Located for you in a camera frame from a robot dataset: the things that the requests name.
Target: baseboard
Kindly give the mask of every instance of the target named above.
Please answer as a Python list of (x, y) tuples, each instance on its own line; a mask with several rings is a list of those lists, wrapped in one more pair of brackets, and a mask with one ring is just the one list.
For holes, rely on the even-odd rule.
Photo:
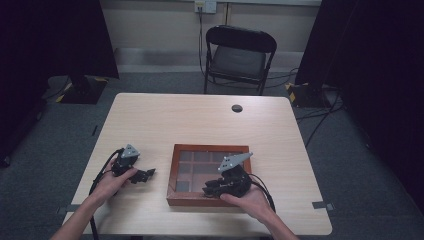
[[(117, 48), (114, 51), (118, 72), (197, 72), (200, 71), (196, 51), (146, 50)], [(277, 52), (270, 72), (289, 72), (298, 68), (303, 52)]]

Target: wooden table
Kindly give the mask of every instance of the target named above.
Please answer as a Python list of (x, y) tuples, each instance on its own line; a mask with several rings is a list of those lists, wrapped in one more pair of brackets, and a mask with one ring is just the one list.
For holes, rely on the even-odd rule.
[[(239, 104), (243, 111), (235, 113)], [(252, 172), (267, 185), (277, 213), (295, 234), (327, 235), (332, 226), (290, 103), (282, 97), (121, 93), (110, 109), (72, 204), (80, 204), (108, 157), (127, 143), (135, 167), (156, 173), (130, 184), (95, 214), (101, 234), (264, 236), (268, 230), (236, 207), (170, 207), (174, 144), (247, 145)]]

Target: white wall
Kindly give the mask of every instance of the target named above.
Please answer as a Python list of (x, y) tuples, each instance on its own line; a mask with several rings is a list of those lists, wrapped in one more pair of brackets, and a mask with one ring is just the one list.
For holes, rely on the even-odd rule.
[[(200, 23), (193, 1), (102, 0), (101, 4), (113, 48), (137, 48), (119, 51), (118, 65), (171, 66), (164, 63), (169, 55), (178, 59), (173, 64), (198, 65)], [(271, 71), (290, 70), (300, 64), (318, 8), (317, 4), (217, 3), (216, 14), (203, 14), (203, 36), (210, 27), (226, 22), (268, 32), (278, 45)]]
[[(199, 16), (193, 2), (101, 1), (114, 48), (197, 50)], [(278, 51), (303, 52), (318, 6), (230, 4), (229, 24), (268, 32)], [(226, 4), (203, 14), (203, 32), (225, 22)]]

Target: gray metal part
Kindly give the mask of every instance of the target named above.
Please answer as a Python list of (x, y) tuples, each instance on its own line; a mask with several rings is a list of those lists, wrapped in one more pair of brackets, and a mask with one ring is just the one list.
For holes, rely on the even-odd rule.
[(140, 152), (135, 149), (131, 144), (127, 144), (124, 152), (121, 154), (121, 158), (130, 158), (130, 157), (138, 157), (140, 156)]
[(224, 160), (222, 160), (221, 166), (218, 168), (218, 172), (222, 173), (223, 171), (226, 171), (228, 169), (231, 169), (240, 163), (242, 163), (244, 160), (248, 159), (250, 156), (252, 156), (253, 153), (242, 153), (238, 155), (233, 155), (229, 157), (224, 157)]

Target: brown box frame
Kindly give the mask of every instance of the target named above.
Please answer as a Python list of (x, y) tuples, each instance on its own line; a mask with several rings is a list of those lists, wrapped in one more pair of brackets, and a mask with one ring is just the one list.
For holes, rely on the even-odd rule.
[[(248, 146), (228, 146), (228, 145), (189, 145), (175, 144), (172, 156), (171, 171), (169, 174), (168, 192), (166, 200), (169, 206), (201, 206), (201, 207), (230, 207), (230, 205), (219, 198), (208, 198), (203, 192), (177, 192), (178, 169), (181, 151), (199, 152), (240, 152), (248, 153)], [(250, 158), (243, 162), (243, 169), (247, 173), (252, 173)]]

